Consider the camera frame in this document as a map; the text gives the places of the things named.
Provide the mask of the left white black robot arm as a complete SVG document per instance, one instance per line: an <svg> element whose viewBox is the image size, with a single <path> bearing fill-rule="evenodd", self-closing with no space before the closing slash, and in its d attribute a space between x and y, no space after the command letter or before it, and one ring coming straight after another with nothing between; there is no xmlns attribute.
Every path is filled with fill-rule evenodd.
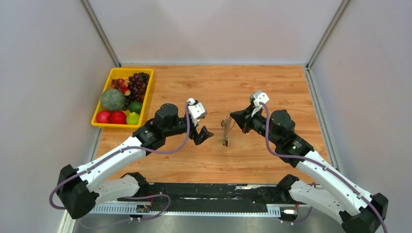
<svg viewBox="0 0 412 233"><path fill-rule="evenodd" d="M109 182L106 179L151 153L176 153L189 139L200 145L213 136L206 127L199 132L196 130L199 120L206 115L203 104L193 98L187 100L184 117L179 117L176 105L163 104L153 118L105 155L76 168L72 165L63 167L57 186L49 196L50 205L59 209L53 203L53 196L57 195L62 203L61 209L66 210L72 219L80 219L96 205L107 201L119 198L145 200L149 188L136 175Z"/></svg>

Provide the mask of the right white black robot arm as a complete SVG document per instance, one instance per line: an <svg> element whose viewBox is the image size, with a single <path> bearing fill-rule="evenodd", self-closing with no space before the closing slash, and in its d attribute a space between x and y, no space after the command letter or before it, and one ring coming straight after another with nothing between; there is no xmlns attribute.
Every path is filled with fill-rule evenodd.
<svg viewBox="0 0 412 233"><path fill-rule="evenodd" d="M374 233L388 229L384 223L388 199L381 193L371 194L354 184L331 166L313 146L295 133L295 122L286 110L264 117L253 106L230 113L243 133L250 130L265 137L268 151L285 163L311 176L320 186L316 189L293 175L278 184L282 202L303 202L330 216L347 233Z"/></svg>

